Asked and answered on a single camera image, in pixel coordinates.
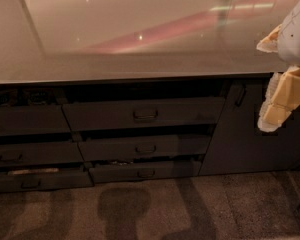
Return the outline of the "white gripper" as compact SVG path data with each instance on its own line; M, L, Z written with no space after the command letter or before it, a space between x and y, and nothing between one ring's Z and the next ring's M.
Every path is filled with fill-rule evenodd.
M256 46L265 53L277 53L291 64L284 73L271 77L265 100L259 111L257 126L263 132L274 132L300 106L300 1L286 16L282 25L274 28Z

